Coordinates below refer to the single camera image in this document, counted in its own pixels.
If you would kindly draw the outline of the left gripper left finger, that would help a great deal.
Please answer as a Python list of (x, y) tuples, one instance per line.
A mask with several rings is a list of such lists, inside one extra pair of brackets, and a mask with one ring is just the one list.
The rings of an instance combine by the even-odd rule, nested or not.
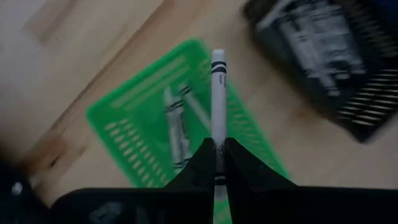
[(161, 188), (78, 189), (56, 200), (51, 224), (213, 224), (215, 144), (205, 138)]

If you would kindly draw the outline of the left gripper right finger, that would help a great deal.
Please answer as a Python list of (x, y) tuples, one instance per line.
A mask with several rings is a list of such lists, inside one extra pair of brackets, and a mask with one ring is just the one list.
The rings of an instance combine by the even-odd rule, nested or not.
[(233, 224), (398, 224), (398, 190), (300, 186), (225, 142)]

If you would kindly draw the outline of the white crayons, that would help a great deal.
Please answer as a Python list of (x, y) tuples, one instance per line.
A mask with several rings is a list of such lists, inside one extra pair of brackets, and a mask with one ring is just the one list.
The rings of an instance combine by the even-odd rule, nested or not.
[(353, 75), (365, 74), (366, 67), (356, 50), (341, 8), (326, 1), (318, 2), (312, 7), (310, 18), (323, 59), (329, 65), (339, 63), (336, 66), (338, 71), (347, 70)]
[(180, 96), (174, 96), (170, 86), (164, 88), (164, 105), (169, 127), (169, 143), (173, 169), (179, 174), (192, 157), (190, 141), (184, 123), (184, 105)]

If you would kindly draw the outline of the white crayon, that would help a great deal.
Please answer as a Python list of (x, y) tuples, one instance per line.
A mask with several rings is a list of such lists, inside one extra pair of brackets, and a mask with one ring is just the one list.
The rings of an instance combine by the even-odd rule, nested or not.
[(187, 82), (182, 82), (179, 84), (179, 90), (183, 99), (188, 103), (188, 105), (192, 108), (193, 112), (200, 120), (201, 124), (208, 130), (211, 131), (211, 122), (210, 117), (205, 111), (204, 107), (202, 107), (199, 100), (195, 97), (192, 89), (189, 87)]
[(226, 124), (226, 54), (223, 49), (211, 53), (211, 137), (216, 146), (215, 199), (227, 198), (224, 168)]

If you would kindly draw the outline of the black crayon gray wrapper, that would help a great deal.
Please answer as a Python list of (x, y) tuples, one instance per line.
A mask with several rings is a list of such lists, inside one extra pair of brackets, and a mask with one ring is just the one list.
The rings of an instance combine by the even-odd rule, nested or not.
[(281, 32), (282, 26), (296, 25), (297, 16), (294, 11), (297, 8), (298, 0), (275, 0), (271, 8), (254, 25), (255, 31), (260, 32)]
[(311, 38), (305, 30), (293, 21), (288, 21), (290, 41), (298, 62), (305, 70), (307, 78), (317, 78), (328, 96), (340, 96), (335, 81), (327, 73), (323, 58), (318, 54)]

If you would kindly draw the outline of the green plastic basket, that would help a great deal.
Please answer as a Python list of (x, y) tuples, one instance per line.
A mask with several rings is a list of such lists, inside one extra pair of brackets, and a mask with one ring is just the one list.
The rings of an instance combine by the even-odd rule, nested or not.
[[(211, 122), (211, 52), (197, 40), (183, 42), (87, 111), (89, 123), (133, 182), (133, 188), (161, 188), (177, 175), (165, 115), (166, 86), (183, 100), (192, 156), (205, 138), (212, 139), (211, 131), (201, 124), (183, 99), (178, 87), (182, 82), (187, 82)], [(242, 101), (228, 85), (228, 75), (226, 93), (225, 142), (228, 138), (237, 140), (260, 161), (289, 179)], [(225, 200), (215, 199), (213, 223), (232, 223), (228, 205), (228, 194)]]

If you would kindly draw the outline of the black plastic basket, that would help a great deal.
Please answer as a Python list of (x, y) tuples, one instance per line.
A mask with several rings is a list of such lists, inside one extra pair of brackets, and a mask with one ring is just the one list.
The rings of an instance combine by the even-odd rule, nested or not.
[(323, 59), (341, 92), (337, 97), (328, 96), (317, 78), (307, 78), (292, 48), (287, 25), (278, 33), (255, 31), (254, 25), (275, 0), (248, 0), (243, 13), (256, 44), (278, 62), (317, 110), (365, 142), (398, 114), (398, 0), (298, 0), (295, 22), (308, 33), (321, 57), (310, 13), (323, 1), (341, 8), (366, 67), (365, 74), (353, 75), (338, 71), (339, 63), (329, 65)]

